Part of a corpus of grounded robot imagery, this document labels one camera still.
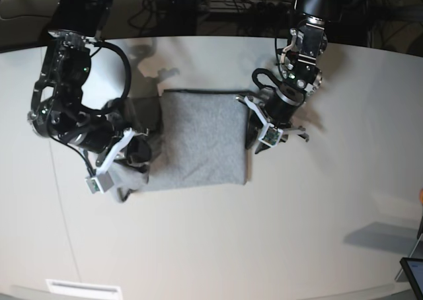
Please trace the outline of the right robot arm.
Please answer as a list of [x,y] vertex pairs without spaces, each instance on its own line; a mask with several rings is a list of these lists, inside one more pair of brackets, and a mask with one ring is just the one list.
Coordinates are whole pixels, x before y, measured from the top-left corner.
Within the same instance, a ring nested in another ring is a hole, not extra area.
[[[47,25],[47,45],[40,76],[34,84],[28,121],[41,137],[76,152],[89,176],[106,158],[140,173],[148,171],[151,147],[126,117],[132,71],[127,55],[100,34],[113,0],[59,0]],[[122,94],[101,108],[83,104],[83,85],[91,69],[89,46],[116,53],[124,66]]]

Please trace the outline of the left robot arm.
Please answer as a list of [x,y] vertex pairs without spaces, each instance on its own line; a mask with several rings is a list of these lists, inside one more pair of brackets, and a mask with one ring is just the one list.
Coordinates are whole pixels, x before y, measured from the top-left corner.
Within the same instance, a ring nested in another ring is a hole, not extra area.
[[255,152],[285,143],[291,135],[309,141],[303,126],[295,126],[293,117],[321,86],[322,71],[317,61],[328,44],[328,22],[342,17],[344,0],[295,0],[294,12],[301,17],[290,29],[285,47],[276,48],[279,75],[258,68],[252,73],[257,93],[239,94],[236,99],[249,110],[245,148]]

